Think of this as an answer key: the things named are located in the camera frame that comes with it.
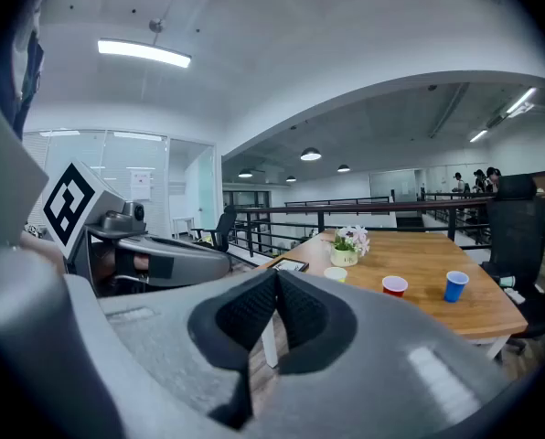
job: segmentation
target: poster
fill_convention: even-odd
[[[151,173],[149,171],[131,171],[130,200],[151,199]]]

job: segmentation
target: wooden tabletop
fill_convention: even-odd
[[[323,276],[334,231],[326,230],[281,257],[308,262],[307,273]],[[404,299],[467,338],[502,337],[523,331],[527,322],[508,296],[467,254],[439,233],[370,231],[370,252],[346,268],[346,284],[382,291],[382,278],[401,276],[409,283]],[[444,301],[446,274],[466,273],[470,282],[459,301]]]

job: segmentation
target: black office chair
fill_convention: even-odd
[[[198,233],[198,239],[201,239],[201,231],[211,233],[211,241],[209,242],[194,242],[197,245],[203,247],[210,247],[216,251],[226,252],[228,250],[228,234],[230,234],[231,229],[234,227],[234,222],[236,222],[236,209],[228,205],[224,209],[224,213],[219,217],[218,226],[214,230],[204,230],[202,228],[193,228],[192,230]]]
[[[520,348],[519,354],[526,344],[517,338],[545,334],[545,293],[535,286],[545,251],[545,199],[536,194],[530,175],[502,176],[496,197],[486,205],[492,253],[482,268],[497,283],[502,277],[514,276],[514,289],[526,299],[516,307],[529,325],[508,341]]]

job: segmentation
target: red paper cup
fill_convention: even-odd
[[[382,293],[402,297],[408,287],[407,281],[399,276],[385,276],[382,278]]]

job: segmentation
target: potted plant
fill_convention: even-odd
[[[329,258],[336,267],[349,267],[358,263],[358,255],[363,257],[369,251],[368,232],[356,226],[348,226],[336,231]]]

